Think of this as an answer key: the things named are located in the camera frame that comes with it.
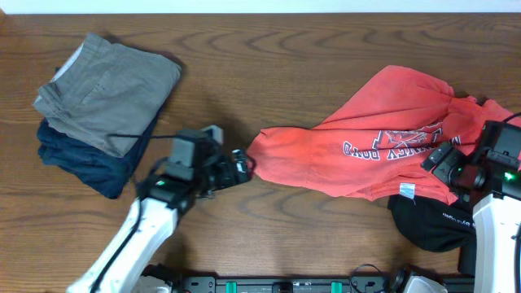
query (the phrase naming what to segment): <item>white label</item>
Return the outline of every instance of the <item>white label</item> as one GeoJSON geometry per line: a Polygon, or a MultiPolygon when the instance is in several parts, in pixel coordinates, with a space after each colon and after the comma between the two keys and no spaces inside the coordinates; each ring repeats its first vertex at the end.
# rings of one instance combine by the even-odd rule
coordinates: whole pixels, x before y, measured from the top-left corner
{"type": "Polygon", "coordinates": [[[414,187],[413,183],[400,183],[400,194],[408,199],[414,199],[414,187]]]}

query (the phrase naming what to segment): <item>green light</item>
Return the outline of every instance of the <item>green light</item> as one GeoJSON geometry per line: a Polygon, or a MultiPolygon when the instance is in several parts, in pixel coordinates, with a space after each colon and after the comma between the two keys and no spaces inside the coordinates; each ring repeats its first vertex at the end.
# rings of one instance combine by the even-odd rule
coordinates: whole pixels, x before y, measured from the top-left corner
{"type": "Polygon", "coordinates": [[[514,175],[512,175],[512,174],[510,174],[508,172],[505,172],[505,179],[507,181],[510,181],[510,180],[514,179],[514,175]]]}

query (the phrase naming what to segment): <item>red shirt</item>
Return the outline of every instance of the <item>red shirt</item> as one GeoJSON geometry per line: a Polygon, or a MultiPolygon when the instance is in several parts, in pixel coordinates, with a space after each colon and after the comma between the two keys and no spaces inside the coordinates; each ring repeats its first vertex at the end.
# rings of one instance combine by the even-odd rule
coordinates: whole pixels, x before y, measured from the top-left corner
{"type": "Polygon", "coordinates": [[[493,100],[476,102],[454,98],[427,74],[387,66],[319,126],[262,129],[247,153],[266,181],[369,200],[410,183],[416,195],[452,203],[456,195],[420,164],[441,142],[470,154],[486,120],[512,114],[493,100]]]}

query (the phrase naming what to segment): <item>white backdrop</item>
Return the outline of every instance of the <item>white backdrop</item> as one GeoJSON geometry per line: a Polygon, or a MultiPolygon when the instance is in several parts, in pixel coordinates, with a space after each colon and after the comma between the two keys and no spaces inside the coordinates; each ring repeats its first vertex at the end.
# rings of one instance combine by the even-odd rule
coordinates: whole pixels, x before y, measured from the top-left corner
{"type": "Polygon", "coordinates": [[[521,12],[521,0],[0,0],[0,8],[7,14],[521,12]]]}

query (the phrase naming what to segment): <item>stack of folded clothes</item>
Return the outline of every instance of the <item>stack of folded clothes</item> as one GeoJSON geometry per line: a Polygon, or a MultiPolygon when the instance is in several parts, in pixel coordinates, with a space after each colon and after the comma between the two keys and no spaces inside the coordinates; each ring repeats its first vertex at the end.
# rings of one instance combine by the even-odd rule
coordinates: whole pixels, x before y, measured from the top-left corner
{"type": "Polygon", "coordinates": [[[33,104],[45,116],[37,132],[43,164],[117,198],[180,76],[181,67],[164,56],[89,33],[33,104]],[[109,138],[111,133],[144,137],[109,138]]]}

